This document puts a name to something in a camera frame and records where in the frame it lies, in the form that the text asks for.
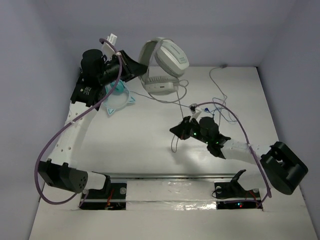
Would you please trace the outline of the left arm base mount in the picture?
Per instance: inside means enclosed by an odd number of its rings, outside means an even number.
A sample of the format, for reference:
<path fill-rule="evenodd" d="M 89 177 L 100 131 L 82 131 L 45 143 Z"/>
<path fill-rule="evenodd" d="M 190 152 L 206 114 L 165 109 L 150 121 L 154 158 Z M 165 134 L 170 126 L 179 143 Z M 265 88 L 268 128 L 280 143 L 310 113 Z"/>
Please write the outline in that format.
<path fill-rule="evenodd" d="M 87 193 L 83 193 L 79 208 L 81 210 L 106 210 L 117 211 L 126 210 L 126 182 L 113 182 L 108 176 L 106 183 L 100 190 L 90 189 Z"/>

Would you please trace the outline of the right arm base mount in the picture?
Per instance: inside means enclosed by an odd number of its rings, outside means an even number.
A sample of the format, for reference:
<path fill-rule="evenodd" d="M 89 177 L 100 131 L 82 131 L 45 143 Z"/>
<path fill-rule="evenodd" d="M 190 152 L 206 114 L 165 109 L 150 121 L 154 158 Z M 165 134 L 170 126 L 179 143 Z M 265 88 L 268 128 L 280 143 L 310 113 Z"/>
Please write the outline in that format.
<path fill-rule="evenodd" d="M 245 190 L 239 179 L 246 170 L 240 170 L 230 181 L 216 182 L 211 196 L 217 200 L 218 210 L 262 209 L 260 193 Z"/>

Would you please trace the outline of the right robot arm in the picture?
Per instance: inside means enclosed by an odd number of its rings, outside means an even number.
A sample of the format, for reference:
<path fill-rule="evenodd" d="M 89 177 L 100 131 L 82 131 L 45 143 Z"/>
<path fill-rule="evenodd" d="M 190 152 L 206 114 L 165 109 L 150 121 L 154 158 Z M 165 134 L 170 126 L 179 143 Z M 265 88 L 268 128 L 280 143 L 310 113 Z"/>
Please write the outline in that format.
<path fill-rule="evenodd" d="M 232 139 L 220 133 L 211 117 L 196 120 L 187 116 L 169 131 L 181 140 L 194 138 L 206 144 L 214 157 L 255 165 L 256 170 L 243 169 L 234 175 L 230 189 L 238 197 L 249 190 L 262 188 L 267 190 L 268 195 L 271 189 L 291 195 L 309 171 L 285 143 L 276 141 L 272 145 L 254 145 Z"/>

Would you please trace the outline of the white over-ear headphones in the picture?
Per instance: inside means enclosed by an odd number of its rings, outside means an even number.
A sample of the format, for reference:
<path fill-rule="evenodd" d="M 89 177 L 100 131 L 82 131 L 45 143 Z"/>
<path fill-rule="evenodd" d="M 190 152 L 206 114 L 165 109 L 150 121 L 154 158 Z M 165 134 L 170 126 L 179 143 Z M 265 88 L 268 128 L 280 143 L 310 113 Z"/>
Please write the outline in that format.
<path fill-rule="evenodd" d="M 147 41 L 142 47 L 138 62 L 146 67 L 155 59 L 167 76 L 150 76 L 150 70 L 139 77 L 143 88 L 150 95 L 168 95 L 179 90 L 180 77 L 190 66 L 185 52 L 165 37 L 156 37 Z"/>

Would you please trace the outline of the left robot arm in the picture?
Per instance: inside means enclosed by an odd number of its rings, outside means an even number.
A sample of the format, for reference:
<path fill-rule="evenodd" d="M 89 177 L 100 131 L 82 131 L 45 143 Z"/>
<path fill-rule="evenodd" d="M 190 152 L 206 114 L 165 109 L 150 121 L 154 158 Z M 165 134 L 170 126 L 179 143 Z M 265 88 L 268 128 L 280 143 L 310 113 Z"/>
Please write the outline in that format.
<path fill-rule="evenodd" d="M 85 51 L 65 126 L 47 160 L 39 160 L 36 164 L 34 177 L 42 177 L 49 186 L 76 194 L 91 191 L 100 197 L 108 196 L 111 193 L 110 177 L 79 169 L 77 154 L 101 100 L 109 93 L 105 86 L 116 81 L 128 82 L 146 72 L 147 66 L 131 59 L 124 50 L 111 59 L 99 49 Z"/>

